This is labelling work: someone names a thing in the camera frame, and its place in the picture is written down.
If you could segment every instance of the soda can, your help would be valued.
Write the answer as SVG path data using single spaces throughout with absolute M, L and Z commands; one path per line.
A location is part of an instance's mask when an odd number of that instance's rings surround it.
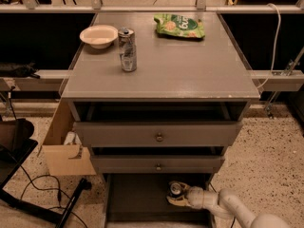
M 118 38 L 122 70 L 132 72 L 137 68 L 134 29 L 120 28 L 118 30 Z

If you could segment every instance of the green snack bag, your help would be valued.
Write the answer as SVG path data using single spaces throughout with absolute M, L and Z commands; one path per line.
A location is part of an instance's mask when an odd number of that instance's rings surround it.
M 203 38 L 205 36 L 201 20 L 187 18 L 185 16 L 157 13 L 154 15 L 157 22 L 157 32 L 183 38 Z

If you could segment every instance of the paper bowl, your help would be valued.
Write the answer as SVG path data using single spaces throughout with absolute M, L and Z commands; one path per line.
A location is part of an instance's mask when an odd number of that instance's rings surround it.
M 80 33 L 80 39 L 96 49 L 108 48 L 117 37 L 117 29 L 105 25 L 89 27 Z

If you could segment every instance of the open cardboard box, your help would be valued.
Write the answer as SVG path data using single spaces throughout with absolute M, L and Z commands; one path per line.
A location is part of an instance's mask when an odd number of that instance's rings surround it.
M 68 104 L 60 102 L 43 143 L 49 174 L 53 176 L 96 175 L 90 153 L 83 146 L 80 158 L 78 144 L 63 145 L 67 132 L 73 128 L 74 118 Z

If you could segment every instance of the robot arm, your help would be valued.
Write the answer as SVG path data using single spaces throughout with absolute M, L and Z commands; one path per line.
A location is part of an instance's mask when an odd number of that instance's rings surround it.
M 173 205 L 207 209 L 214 216 L 223 219 L 236 217 L 242 228 L 290 228 L 283 219 L 277 216 L 270 214 L 256 216 L 232 190 L 222 189 L 217 194 L 178 181 L 172 181 L 169 185 L 170 194 L 167 200 Z

